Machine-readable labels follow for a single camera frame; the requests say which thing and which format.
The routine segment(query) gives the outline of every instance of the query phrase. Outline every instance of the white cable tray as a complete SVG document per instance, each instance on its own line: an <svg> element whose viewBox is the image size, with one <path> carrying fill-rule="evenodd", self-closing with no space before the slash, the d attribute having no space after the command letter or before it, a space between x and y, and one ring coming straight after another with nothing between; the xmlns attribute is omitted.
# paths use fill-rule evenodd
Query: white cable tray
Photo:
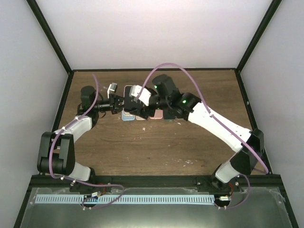
<svg viewBox="0 0 304 228"><path fill-rule="evenodd" d="M119 195L103 195L98 199L88 199L85 204L106 204ZM81 204L84 195L44 195L38 194L37 204ZM213 205L214 195L123 195L114 204L196 204Z"/></svg>

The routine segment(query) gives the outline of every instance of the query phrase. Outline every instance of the wooden surface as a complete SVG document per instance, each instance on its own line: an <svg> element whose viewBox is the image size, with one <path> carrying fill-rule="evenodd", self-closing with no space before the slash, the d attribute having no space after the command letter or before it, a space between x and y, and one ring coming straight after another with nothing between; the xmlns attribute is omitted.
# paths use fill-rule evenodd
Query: wooden surface
<svg viewBox="0 0 304 228"><path fill-rule="evenodd" d="M182 92L197 95L181 71L157 71L171 76ZM234 71L190 71L207 104L231 121L251 128ZM148 72L95 72L98 81L142 85ZM80 90L95 87L90 72L75 72L60 126L70 122L80 103ZM106 90L100 91L106 96ZM98 175L202 175L211 174L233 151L205 129L184 120L122 121L121 113L99 119L76 143L76 161L93 167Z"/></svg>

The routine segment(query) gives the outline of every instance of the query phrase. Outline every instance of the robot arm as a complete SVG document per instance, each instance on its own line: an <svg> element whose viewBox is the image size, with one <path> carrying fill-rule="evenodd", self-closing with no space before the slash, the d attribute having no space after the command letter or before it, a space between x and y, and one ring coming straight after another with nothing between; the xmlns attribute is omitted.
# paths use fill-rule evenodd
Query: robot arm
<svg viewBox="0 0 304 228"><path fill-rule="evenodd" d="M54 153L52 168L55 174L69 176L72 179L88 181L93 179L94 169L83 166L75 161L74 143L87 131L91 130L97 123L99 112L110 111L112 114L120 112L123 108L123 97L114 93L117 84L112 83L108 89L108 99L98 100L94 107L85 116L83 113L92 105L95 98L95 89L92 86L85 86L81 89L81 104L78 106L75 121L69 127L58 129L54 132L42 134L37 161L37 169L40 172L49 172L49 153L51 144L57 134L60 133L54 149L60 149L60 153Z"/></svg>
<svg viewBox="0 0 304 228"><path fill-rule="evenodd" d="M250 129L241 127L210 108L211 113L209 114L205 105L201 103L198 97L190 93L181 94L175 87L172 79L166 75L157 76L153 79L153 83L158 95L155 95L148 88L142 90L140 85L134 85L130 92L130 96L134 97L135 100L139 99L147 106L143 108L146 112L149 112L149 106L152 106L152 109L170 107L169 110L174 115L205 128L224 141L235 152L228 161L221 164L212 174L212 184L214 187L221 189L240 173L249 175L252 172L257 164L257 159L239 139L224 129L211 115L219 119L261 156L264 151L264 135L259 129L251 131Z"/></svg>

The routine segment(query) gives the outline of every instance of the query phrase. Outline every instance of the black metal frame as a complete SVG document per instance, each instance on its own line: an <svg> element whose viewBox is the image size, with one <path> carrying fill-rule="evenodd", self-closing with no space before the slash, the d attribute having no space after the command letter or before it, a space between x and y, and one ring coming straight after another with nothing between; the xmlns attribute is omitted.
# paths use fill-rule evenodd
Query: black metal frame
<svg viewBox="0 0 304 228"><path fill-rule="evenodd" d="M246 62L248 61L250 55L252 54L255 46L257 45L258 41L262 37L267 25L269 24L271 18L273 17L275 11L279 7L282 0L273 0L263 17L258 29L256 30L249 46L247 47L239 65L237 68L188 68L187 70L234 70L237 78L237 82L244 100L244 104L246 107L246 111L253 129L257 128L257 123L255 121L253 111L248 100L248 96L246 94L246 90L244 88L244 84L242 82L240 72L244 68ZM53 125L53 131L58 129L59 123L61 120L61 116L63 113L63 109L67 100L67 95L72 83L72 79L74 73L77 71L88 72L88 71L151 71L152 69L77 69L71 70L59 44L57 43L54 34L52 33L50 27L46 19L44 18L37 2L35 0L27 0L29 6L31 7L33 13L35 14L39 24L41 25L43 31L45 32L49 42L51 43L52 47L54 48L58 58L60 59L62 65L64 66L66 72L68 73L68 78L66 81L66 86L60 101L59 109L56 115L56 119ZM266 153L264 153L264 161L271 171L270 163L267 158ZM198 191L205 191L209 192L210 194L222 194L226 193L228 190L215 190L212 188L208 182L210 176L97 176L97 181L102 183L112 183L112 184L122 184L126 188L129 187L137 187L137 188L149 188L149 187L197 187ZM285 198L285 207L287 213L289 215L290 221L294 228L298 227L296 222L293 210L291 208L287 193L285 191L282 179L280 175L276 174L269 174L269 175L249 175L250 184L253 187L278 187L282 196ZM243 178L238 179L239 186L235 188L245 187L247 186L247 182ZM60 180L60 179L52 179L50 176L45 175L34 175L31 178L30 184L28 186L28 190L26 192L25 198L23 200L22 206L20 208L15 228L20 227L22 218L29 200L29 196L31 193L32 188L70 188L70 181L67 180ZM94 188L88 188L87 186L78 185L70 188L71 191L78 191L82 193L92 192Z"/></svg>

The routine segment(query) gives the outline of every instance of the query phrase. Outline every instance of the white wall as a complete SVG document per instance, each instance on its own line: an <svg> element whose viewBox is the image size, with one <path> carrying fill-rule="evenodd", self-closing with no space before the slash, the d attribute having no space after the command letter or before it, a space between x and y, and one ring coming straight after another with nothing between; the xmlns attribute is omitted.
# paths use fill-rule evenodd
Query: white wall
<svg viewBox="0 0 304 228"><path fill-rule="evenodd" d="M271 0L37 0L72 69L236 67Z"/></svg>
<svg viewBox="0 0 304 228"><path fill-rule="evenodd" d="M13 227L67 74L25 0L0 4L0 226Z"/></svg>
<svg viewBox="0 0 304 228"><path fill-rule="evenodd" d="M282 1L242 77L275 173L304 227L304 2Z"/></svg>

